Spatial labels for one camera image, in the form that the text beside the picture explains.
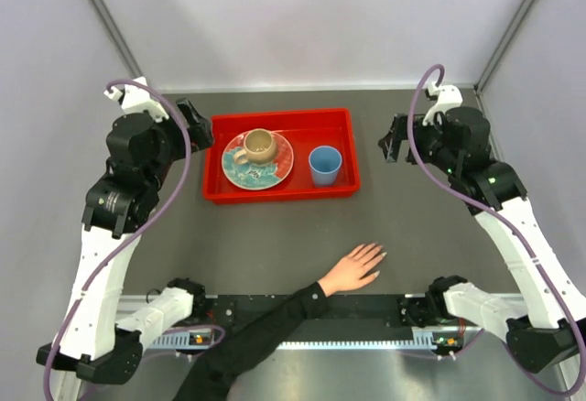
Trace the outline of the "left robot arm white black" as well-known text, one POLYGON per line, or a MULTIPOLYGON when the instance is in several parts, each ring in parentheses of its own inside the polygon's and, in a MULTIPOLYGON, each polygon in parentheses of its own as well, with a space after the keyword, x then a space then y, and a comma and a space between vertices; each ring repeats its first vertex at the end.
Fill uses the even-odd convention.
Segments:
POLYGON ((185 132, 172 117, 156 118, 146 110, 126 110, 114 121, 106 137, 105 172, 85 197, 81 259, 65 326, 38 348, 37 363, 92 384, 123 385, 159 336, 182 320, 194 325, 207 316, 204 287, 175 278, 132 315, 116 317, 140 230, 153 219, 170 167, 213 143, 211 121, 187 98, 176 106, 185 132))

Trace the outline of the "black sleeved forearm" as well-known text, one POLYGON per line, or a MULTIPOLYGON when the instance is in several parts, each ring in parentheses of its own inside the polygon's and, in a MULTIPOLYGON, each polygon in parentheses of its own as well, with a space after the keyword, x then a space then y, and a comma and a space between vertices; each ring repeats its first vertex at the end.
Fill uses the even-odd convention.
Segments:
POLYGON ((210 348, 191 367, 174 398, 179 401, 225 400, 237 378, 264 361, 306 319, 301 300, 326 298, 315 282, 292 294, 292 299, 248 323, 210 348))

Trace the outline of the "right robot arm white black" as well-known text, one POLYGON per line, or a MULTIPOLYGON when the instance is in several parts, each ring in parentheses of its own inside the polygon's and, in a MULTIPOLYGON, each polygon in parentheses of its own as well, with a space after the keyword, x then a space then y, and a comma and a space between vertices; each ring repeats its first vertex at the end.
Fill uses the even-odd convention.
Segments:
POLYGON ((585 297, 572 284, 541 232, 515 170, 495 159, 490 124, 471 107, 431 116, 398 114, 379 140, 395 162, 447 175, 445 190, 464 201, 493 241, 523 298, 512 303, 460 276, 439 277, 426 294, 429 316, 440 324, 462 318, 501 340, 522 369, 537 374, 573 356, 585 356, 585 297))

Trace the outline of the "person's hand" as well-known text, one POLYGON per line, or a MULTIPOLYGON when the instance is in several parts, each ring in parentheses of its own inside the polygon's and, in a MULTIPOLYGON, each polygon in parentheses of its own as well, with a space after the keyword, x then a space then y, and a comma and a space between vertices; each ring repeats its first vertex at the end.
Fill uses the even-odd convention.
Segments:
POLYGON ((358 245, 319 279, 318 284, 326 297, 361 289, 377 279, 379 271, 376 268, 385 257, 381 244, 358 245))

